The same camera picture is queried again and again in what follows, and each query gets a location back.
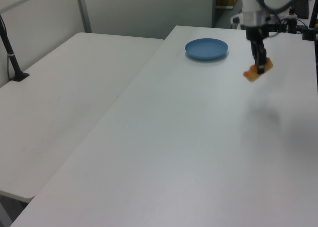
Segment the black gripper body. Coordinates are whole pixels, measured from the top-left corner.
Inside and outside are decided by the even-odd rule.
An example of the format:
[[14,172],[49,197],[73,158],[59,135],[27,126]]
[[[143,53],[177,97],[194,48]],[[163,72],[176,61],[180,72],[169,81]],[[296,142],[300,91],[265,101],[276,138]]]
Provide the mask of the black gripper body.
[[269,25],[246,27],[246,38],[249,41],[262,41],[269,37]]

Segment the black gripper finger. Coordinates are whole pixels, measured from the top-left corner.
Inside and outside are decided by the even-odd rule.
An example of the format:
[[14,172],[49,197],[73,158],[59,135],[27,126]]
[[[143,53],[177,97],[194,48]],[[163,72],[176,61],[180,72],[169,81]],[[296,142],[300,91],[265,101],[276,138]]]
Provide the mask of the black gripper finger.
[[251,44],[251,51],[252,51],[252,56],[254,59],[254,62],[257,63],[257,45],[255,43],[255,41],[250,41]]
[[256,64],[257,74],[264,74],[267,61],[267,51],[262,41],[253,41],[253,58]]

